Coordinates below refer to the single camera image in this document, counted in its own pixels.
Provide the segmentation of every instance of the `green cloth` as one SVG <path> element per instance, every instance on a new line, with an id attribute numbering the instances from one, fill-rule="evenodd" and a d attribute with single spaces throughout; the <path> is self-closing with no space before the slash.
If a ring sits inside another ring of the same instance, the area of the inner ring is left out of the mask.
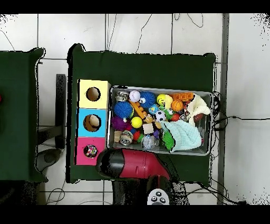
<path id="1" fill-rule="evenodd" d="M 75 145 L 77 80 L 106 80 L 120 86 L 180 89 L 212 92 L 215 55 L 152 55 L 115 52 L 83 52 L 80 44 L 70 48 L 72 76 L 71 146 Z M 102 180 L 94 166 L 74 165 L 74 147 L 70 152 L 70 179 Z M 198 181 L 208 185 L 209 155 L 158 154 L 172 175 L 181 181 Z"/>
<path id="2" fill-rule="evenodd" d="M 36 62 L 44 49 L 0 51 L 0 180 L 42 182 L 37 149 Z"/>

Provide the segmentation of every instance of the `light blue cloth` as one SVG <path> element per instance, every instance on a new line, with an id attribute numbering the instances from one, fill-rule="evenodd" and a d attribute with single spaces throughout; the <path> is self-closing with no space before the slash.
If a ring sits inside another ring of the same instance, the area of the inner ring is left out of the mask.
<path id="1" fill-rule="evenodd" d="M 197 127 L 183 120 L 160 122 L 160 124 L 163 130 L 170 131 L 175 140 L 175 146 L 171 149 L 172 152 L 176 150 L 190 150 L 201 145 L 201 137 Z"/>

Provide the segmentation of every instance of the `red ball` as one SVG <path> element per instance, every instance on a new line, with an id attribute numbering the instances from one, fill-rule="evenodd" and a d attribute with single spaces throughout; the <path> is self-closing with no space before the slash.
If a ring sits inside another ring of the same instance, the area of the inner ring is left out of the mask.
<path id="1" fill-rule="evenodd" d="M 176 122 L 180 119 L 180 114 L 173 114 L 172 115 L 172 118 L 171 118 L 171 121 L 172 122 Z"/>
<path id="2" fill-rule="evenodd" d="M 136 131 L 134 134 L 133 134 L 133 140 L 134 141 L 137 141 L 138 140 L 138 138 L 140 137 L 140 131 Z"/>

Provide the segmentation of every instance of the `blue spiky ball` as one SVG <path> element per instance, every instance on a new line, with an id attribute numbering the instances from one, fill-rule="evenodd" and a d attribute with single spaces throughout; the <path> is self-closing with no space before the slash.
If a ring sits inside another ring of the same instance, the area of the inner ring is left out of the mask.
<path id="1" fill-rule="evenodd" d="M 132 106 L 127 101 L 124 102 L 118 101 L 115 104 L 113 111 L 116 114 L 116 116 L 120 118 L 128 118 L 132 113 Z"/>
<path id="2" fill-rule="evenodd" d="M 151 107 L 156 102 L 156 97 L 152 92 L 141 92 L 141 99 L 142 98 L 145 99 L 145 102 L 141 102 L 140 100 L 140 105 L 146 109 Z"/>

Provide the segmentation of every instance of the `orange ball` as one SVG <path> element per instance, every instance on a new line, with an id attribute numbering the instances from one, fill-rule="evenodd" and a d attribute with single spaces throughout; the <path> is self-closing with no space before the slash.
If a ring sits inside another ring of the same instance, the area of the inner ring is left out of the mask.
<path id="1" fill-rule="evenodd" d="M 184 108 L 184 104 L 181 100 L 177 99 L 171 103 L 171 109 L 173 111 L 181 111 Z"/>

